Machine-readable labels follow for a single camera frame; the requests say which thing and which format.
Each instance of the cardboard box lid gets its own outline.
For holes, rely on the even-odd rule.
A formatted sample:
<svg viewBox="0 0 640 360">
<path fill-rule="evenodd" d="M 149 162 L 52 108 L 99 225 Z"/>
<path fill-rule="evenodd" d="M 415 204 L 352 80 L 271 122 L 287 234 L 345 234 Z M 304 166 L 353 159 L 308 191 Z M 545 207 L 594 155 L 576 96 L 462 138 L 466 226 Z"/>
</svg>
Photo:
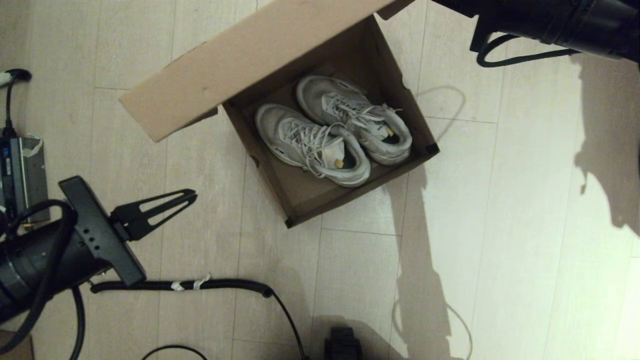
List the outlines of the cardboard box lid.
<svg viewBox="0 0 640 360">
<path fill-rule="evenodd" d="M 160 141 L 214 115 L 217 105 L 372 13 L 388 19 L 412 1 L 274 0 L 120 100 Z"/>
</svg>

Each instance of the pair of sneakers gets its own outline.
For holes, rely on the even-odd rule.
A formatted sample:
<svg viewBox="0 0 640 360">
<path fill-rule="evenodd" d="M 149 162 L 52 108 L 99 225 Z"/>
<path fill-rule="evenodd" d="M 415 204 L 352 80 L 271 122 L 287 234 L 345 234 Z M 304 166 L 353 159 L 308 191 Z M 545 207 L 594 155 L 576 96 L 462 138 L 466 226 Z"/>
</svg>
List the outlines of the pair of sneakers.
<svg viewBox="0 0 640 360">
<path fill-rule="evenodd" d="M 356 86 L 326 76 L 307 76 L 296 89 L 308 118 L 278 104 L 255 114 L 260 137 L 285 163 L 347 187 L 365 183 L 371 163 L 396 165 L 409 156 L 411 134 L 396 111 L 373 105 Z"/>
</svg>

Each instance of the black cable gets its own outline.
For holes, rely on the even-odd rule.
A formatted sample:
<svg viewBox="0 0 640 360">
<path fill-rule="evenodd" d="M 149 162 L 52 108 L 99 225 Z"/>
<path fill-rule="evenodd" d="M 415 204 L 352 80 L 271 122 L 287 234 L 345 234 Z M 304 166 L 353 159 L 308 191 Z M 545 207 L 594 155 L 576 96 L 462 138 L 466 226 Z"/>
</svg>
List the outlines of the black cable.
<svg viewBox="0 0 640 360">
<path fill-rule="evenodd" d="M 496 38 L 495 40 L 492 40 L 491 42 L 486 44 L 485 47 L 482 49 L 482 51 L 478 53 L 478 57 L 477 57 L 478 65 L 482 67 L 501 67 L 501 66 L 507 66 L 507 65 L 514 65 L 517 63 L 523 63 L 526 61 L 555 58 L 557 56 L 566 56 L 566 55 L 580 53 L 580 51 L 573 50 L 573 49 L 563 49 L 563 50 L 548 51 L 546 53 L 540 53 L 540 54 L 534 54 L 534 55 L 516 56 L 514 58 L 510 58 L 502 61 L 486 61 L 485 60 L 486 56 L 489 55 L 490 52 L 495 50 L 496 47 L 504 44 L 509 40 L 513 40 L 515 38 L 518 38 L 518 36 L 510 35 L 510 34 L 502 35 L 501 37 Z"/>
<path fill-rule="evenodd" d="M 20 325 L 20 329 L 18 329 L 18 331 L 13 335 L 11 340 L 0 347 L 0 355 L 4 355 L 13 350 L 27 336 L 29 336 L 29 333 L 33 329 L 33 326 L 38 321 L 40 314 L 42 314 L 44 306 L 51 298 L 51 291 L 54 285 L 53 280 L 55 279 L 56 273 L 58 272 L 58 267 L 60 266 L 62 255 L 67 248 L 69 240 L 71 239 L 71 234 L 76 224 L 77 214 L 73 210 L 73 208 L 71 208 L 71 205 L 67 204 L 66 202 L 60 200 L 46 200 L 27 209 L 7 230 L 7 237 L 15 236 L 16 230 L 18 229 L 18 226 L 20 226 L 20 223 L 22 221 L 35 213 L 51 208 L 53 206 L 57 206 L 62 210 L 62 218 L 60 219 L 60 224 L 58 226 L 58 230 L 56 231 L 56 239 L 53 245 L 51 245 L 51 250 L 49 251 L 47 264 L 45 266 L 42 279 L 40 280 L 38 289 L 36 290 L 35 296 L 33 297 L 33 303 L 31 304 L 29 314 L 24 319 L 22 325 Z"/>
<path fill-rule="evenodd" d="M 71 353 L 69 360 L 77 360 L 80 357 L 80 351 L 84 344 L 84 332 L 86 330 L 86 318 L 84 317 L 84 303 L 82 301 L 82 293 L 80 288 L 74 286 L 71 288 L 71 292 L 74 294 L 74 302 L 76 303 L 76 316 L 77 316 L 77 334 L 76 345 L 74 345 L 74 351 Z"/>
<path fill-rule="evenodd" d="M 13 122 L 11 120 L 11 90 L 13 89 L 13 84 L 18 78 L 18 74 L 14 74 L 11 76 L 11 80 L 9 81 L 9 85 L 6 89 L 6 120 L 4 121 L 4 129 L 2 130 L 2 136 L 5 138 L 16 138 L 18 134 L 15 132 L 13 128 Z"/>
<path fill-rule="evenodd" d="M 193 290 L 195 281 L 181 281 L 180 287 L 185 290 Z M 113 290 L 124 290 L 124 291 L 134 291 L 134 290 L 147 290 L 147 291 L 175 291 L 172 288 L 174 282 L 171 281 L 143 281 L 137 284 L 133 284 L 132 286 L 127 287 L 122 281 L 105 281 L 100 282 L 99 284 L 94 284 L 91 286 L 92 293 L 100 293 L 102 291 L 113 291 Z M 244 279 L 219 279 L 219 280 L 208 280 L 203 282 L 200 285 L 200 289 L 224 289 L 224 288 L 232 288 L 232 289 L 243 289 L 250 290 L 261 294 L 265 298 L 272 297 L 276 299 L 282 311 L 287 317 L 289 321 L 289 325 L 291 325 L 291 329 L 293 330 L 293 334 L 296 337 L 296 342 L 298 343 L 298 350 L 300 351 L 300 356 L 302 360 L 308 360 L 309 357 L 305 355 L 305 348 L 302 345 L 302 340 L 300 339 L 300 334 L 298 333 L 298 329 L 296 328 L 296 324 L 293 322 L 287 307 L 284 306 L 284 303 L 280 300 L 280 297 L 270 288 L 267 284 L 262 284 L 261 282 L 244 280 Z"/>
<path fill-rule="evenodd" d="M 197 354 L 198 356 L 200 356 L 200 358 L 202 360 L 207 360 L 207 358 L 201 352 L 199 352 L 198 350 L 196 350 L 194 348 L 186 347 L 184 345 L 166 345 L 166 346 L 163 346 L 163 347 L 159 347 L 157 349 L 153 349 L 147 355 L 145 355 L 145 357 L 143 357 L 142 360 L 147 360 L 147 358 L 149 356 L 155 354 L 156 352 L 159 352 L 159 351 L 162 351 L 162 350 L 166 350 L 166 349 L 169 349 L 169 348 L 179 348 L 181 350 L 187 350 L 187 351 L 190 351 L 190 352 L 192 352 L 194 354 Z"/>
</svg>

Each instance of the wooden floor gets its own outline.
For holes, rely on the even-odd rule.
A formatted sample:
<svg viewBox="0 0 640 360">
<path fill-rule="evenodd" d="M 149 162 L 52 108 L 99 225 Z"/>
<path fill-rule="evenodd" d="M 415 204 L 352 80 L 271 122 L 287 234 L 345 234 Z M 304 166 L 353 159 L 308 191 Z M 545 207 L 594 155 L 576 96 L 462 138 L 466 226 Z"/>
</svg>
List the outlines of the wooden floor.
<svg viewBox="0 0 640 360">
<path fill-rule="evenodd" d="M 636 64 L 482 69 L 468 52 L 475 20 L 416 0 L 381 26 L 442 153 L 287 230 L 224 114 L 153 143 L 118 102 L 263 3 L 0 2 L 0 70 L 33 72 L 14 121 L 45 140 L 49 195 L 73 175 L 108 209 L 196 189 L 188 212 L 132 244 L 149 278 L 267 282 L 312 359 L 333 325 L 354 327 L 372 360 L 640 357 Z M 546 49 L 515 40 L 493 56 Z M 209 359 L 297 359 L 281 310 L 253 293 L 83 290 L 82 359 L 141 359 L 169 343 Z M 66 292 L 33 332 L 36 358 L 67 359 L 75 328 Z"/>
</svg>

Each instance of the white sneaker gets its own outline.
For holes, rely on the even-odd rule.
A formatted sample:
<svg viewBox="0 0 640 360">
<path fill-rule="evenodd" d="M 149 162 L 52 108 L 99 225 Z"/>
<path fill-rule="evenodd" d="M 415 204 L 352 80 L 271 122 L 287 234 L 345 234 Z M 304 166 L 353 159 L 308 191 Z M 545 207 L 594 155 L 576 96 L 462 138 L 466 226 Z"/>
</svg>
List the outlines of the white sneaker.
<svg viewBox="0 0 640 360">
<path fill-rule="evenodd" d="M 296 97 L 317 123 L 344 124 L 376 162 L 395 165 L 409 156 L 412 138 L 403 120 L 386 104 L 371 104 L 356 86 L 326 76 L 307 76 L 298 84 Z"/>
<path fill-rule="evenodd" d="M 262 105 L 255 125 L 271 152 L 289 165 L 346 187 L 360 186 L 369 178 L 371 163 L 343 126 L 320 126 L 277 104 Z"/>
</svg>

